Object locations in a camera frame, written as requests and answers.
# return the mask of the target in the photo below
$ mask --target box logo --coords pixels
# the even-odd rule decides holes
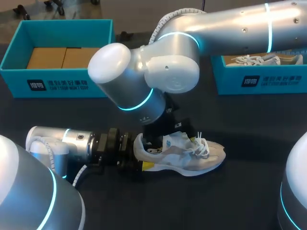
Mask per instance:
[[[245,76],[241,87],[255,87],[258,84],[260,76]]]
[[[32,91],[46,91],[43,80],[27,80]]]

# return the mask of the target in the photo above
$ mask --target shoe sole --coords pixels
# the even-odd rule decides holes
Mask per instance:
[[[171,166],[171,165],[154,164],[154,167],[152,167],[150,169],[146,169],[145,171],[156,172],[156,171],[161,171],[161,170],[173,170],[173,171],[180,173],[183,176],[198,176],[198,175],[210,172],[213,169],[216,169],[221,164],[222,164],[222,162],[213,166],[213,167],[211,167],[211,168],[203,169],[203,170],[199,170],[199,171],[184,170],[184,169],[177,168],[177,167]]]

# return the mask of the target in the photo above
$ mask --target cardboard box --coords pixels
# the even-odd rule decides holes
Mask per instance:
[[[114,41],[112,20],[21,21],[0,74],[15,98],[106,97],[87,65]]]
[[[87,68],[92,56],[99,48],[67,48],[63,69]]]
[[[307,92],[307,65],[226,66],[234,63],[235,60],[231,59],[236,57],[238,56],[211,56],[219,95]]]
[[[66,48],[34,48],[27,69],[61,69]]]

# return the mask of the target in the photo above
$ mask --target shoe tongue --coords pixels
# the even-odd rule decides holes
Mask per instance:
[[[265,62],[275,62],[277,65],[280,65],[280,58],[275,55],[275,54],[268,54],[266,56],[263,56],[262,59],[265,61]]]
[[[162,151],[169,149],[171,146],[187,150],[194,148],[195,144],[189,139],[186,133],[179,131],[163,137]]]

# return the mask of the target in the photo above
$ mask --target white cable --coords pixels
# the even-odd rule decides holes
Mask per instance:
[[[160,30],[162,29],[162,27],[171,19],[180,16],[182,14],[187,14],[187,13],[206,13],[204,11],[198,10],[198,9],[194,9],[194,8],[183,8],[177,11],[174,11],[172,13],[168,13],[166,15],[164,15],[161,20],[159,21],[156,29],[154,30],[150,40],[149,40],[149,44],[153,43],[155,41],[156,36],[158,35],[158,33],[160,32]]]
[[[44,144],[44,146],[46,147],[47,151],[48,151],[48,154],[49,154],[49,158],[50,158],[50,164],[51,164],[51,170],[55,172],[55,166],[54,166],[54,160],[53,160],[53,152],[52,152],[52,149],[50,147],[50,145],[48,144],[48,142],[43,139],[42,137],[32,137],[28,143],[26,143],[26,146],[25,146],[25,150],[27,152],[30,153],[30,148],[31,148],[31,145],[34,141],[39,141],[39,142],[42,142]]]
[[[72,186],[76,186],[78,179],[80,178],[81,174],[84,172],[84,170],[87,168],[86,165],[84,165],[79,171],[78,174],[76,175],[75,179],[73,180]]]

